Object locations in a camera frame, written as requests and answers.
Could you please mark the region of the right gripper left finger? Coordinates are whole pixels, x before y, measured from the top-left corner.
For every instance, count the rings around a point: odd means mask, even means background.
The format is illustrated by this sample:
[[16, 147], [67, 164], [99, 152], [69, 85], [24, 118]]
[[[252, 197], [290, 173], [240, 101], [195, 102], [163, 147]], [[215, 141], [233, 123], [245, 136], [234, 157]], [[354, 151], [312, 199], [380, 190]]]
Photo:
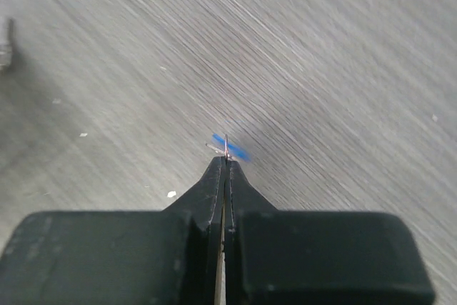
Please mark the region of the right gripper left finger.
[[38, 211], [1, 255], [3, 304], [217, 304], [226, 163], [162, 211]]

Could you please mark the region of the key with blue tag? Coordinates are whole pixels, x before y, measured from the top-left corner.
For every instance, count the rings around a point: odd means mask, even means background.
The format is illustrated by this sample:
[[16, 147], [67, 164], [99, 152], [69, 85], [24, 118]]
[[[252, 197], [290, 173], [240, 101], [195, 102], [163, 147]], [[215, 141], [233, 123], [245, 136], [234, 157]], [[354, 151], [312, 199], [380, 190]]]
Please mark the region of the key with blue tag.
[[230, 143], [227, 135], [222, 137], [218, 134], [213, 134], [212, 139], [213, 142], [206, 143], [206, 147], [212, 149], [217, 154], [221, 154], [226, 160], [249, 161], [251, 159], [244, 149]]

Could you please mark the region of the metal disc with keyrings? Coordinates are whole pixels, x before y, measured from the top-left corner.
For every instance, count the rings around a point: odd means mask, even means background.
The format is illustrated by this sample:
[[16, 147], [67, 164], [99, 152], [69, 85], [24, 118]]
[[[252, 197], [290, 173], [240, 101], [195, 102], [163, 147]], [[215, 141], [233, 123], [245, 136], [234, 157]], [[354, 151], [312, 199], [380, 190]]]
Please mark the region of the metal disc with keyrings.
[[1, 71], [8, 69], [13, 59], [13, 35], [14, 21], [9, 16], [1, 17], [0, 34], [0, 68]]

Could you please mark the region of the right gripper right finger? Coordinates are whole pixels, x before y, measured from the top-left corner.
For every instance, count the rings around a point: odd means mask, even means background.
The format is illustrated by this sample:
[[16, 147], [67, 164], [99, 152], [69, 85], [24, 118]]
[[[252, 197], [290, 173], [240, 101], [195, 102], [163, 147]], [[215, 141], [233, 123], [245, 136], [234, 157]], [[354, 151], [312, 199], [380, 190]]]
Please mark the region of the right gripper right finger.
[[228, 304], [433, 304], [416, 241], [379, 211], [280, 210], [240, 165], [224, 178]]

